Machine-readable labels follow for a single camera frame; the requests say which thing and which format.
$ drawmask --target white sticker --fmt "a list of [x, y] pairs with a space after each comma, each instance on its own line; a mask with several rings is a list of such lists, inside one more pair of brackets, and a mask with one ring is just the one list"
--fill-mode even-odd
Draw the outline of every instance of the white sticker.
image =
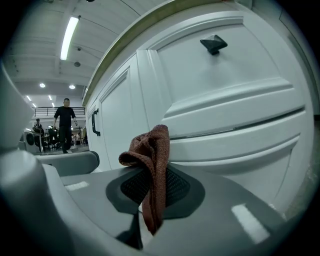
[[71, 185], [67, 185], [65, 186], [66, 190], [68, 191], [74, 191], [74, 190], [79, 190], [85, 187], [88, 187], [89, 183], [85, 182], [85, 181], [81, 181], [79, 183], [76, 184], [71, 184]]
[[255, 244], [261, 243], [270, 236], [269, 232], [244, 204], [233, 206], [231, 211]]

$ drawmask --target brown towel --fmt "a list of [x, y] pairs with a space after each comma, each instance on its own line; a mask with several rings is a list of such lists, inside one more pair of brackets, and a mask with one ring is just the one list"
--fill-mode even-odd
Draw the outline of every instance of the brown towel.
[[166, 207], [169, 148], [168, 127], [160, 124], [151, 131], [135, 137], [131, 141], [129, 152], [123, 152], [119, 156], [120, 164], [147, 167], [151, 173], [151, 186], [142, 202], [142, 215], [148, 230], [153, 235], [162, 224], [162, 214]]

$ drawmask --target door handle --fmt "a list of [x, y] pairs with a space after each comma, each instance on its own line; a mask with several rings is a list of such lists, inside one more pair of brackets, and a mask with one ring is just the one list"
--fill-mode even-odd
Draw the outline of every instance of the door handle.
[[96, 130], [96, 121], [95, 121], [95, 115], [99, 112], [99, 108], [97, 108], [93, 114], [92, 114], [92, 118], [91, 118], [91, 121], [92, 121], [92, 131], [97, 135], [97, 136], [101, 136], [101, 133], [100, 131], [97, 131]]
[[217, 34], [213, 34], [206, 39], [201, 39], [200, 43], [208, 50], [212, 55], [219, 53], [219, 50], [228, 46], [228, 44]]

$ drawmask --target railing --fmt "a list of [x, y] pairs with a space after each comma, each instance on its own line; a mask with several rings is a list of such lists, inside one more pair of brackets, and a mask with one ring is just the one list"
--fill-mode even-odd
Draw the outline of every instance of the railing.
[[[58, 109], [58, 107], [36, 107], [34, 109], [35, 117], [53, 117]], [[85, 107], [73, 107], [73, 112], [75, 116], [84, 116], [85, 115]]]

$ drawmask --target tube light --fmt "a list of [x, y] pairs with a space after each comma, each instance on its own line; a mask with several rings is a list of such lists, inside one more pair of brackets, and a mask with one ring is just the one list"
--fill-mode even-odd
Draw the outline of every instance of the tube light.
[[78, 21], [79, 19], [75, 17], [71, 17], [69, 20], [68, 26], [66, 27], [66, 30], [65, 30], [63, 42], [62, 42], [60, 60], [65, 61], [67, 59], [71, 38], [72, 38], [72, 35], [74, 34]]

